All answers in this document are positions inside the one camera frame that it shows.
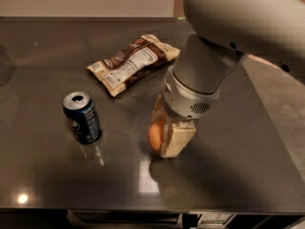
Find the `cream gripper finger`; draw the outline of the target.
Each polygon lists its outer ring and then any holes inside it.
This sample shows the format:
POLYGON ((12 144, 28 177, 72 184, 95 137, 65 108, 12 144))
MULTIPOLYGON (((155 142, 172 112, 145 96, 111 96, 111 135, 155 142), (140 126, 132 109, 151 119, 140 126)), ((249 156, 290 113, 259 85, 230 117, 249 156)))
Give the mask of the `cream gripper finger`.
POLYGON ((196 128, 192 120, 167 119, 164 125, 160 156, 162 158, 178 156, 195 133, 196 128))
POLYGON ((159 95, 154 103, 154 107, 152 110, 152 116, 151 116, 151 124, 154 124, 155 122, 166 122, 168 118, 168 114, 165 110, 162 96, 159 95))

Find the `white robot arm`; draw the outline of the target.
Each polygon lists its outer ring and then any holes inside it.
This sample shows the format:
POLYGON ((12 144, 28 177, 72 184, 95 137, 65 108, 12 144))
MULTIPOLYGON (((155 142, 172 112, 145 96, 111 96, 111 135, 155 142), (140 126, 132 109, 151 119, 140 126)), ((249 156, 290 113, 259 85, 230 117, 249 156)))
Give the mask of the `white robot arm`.
POLYGON ((152 123, 163 124, 161 157, 176 157, 187 146, 193 122, 209 112, 221 84, 248 54, 304 80, 302 1, 184 0, 184 13, 193 32, 167 69, 152 112, 152 123))

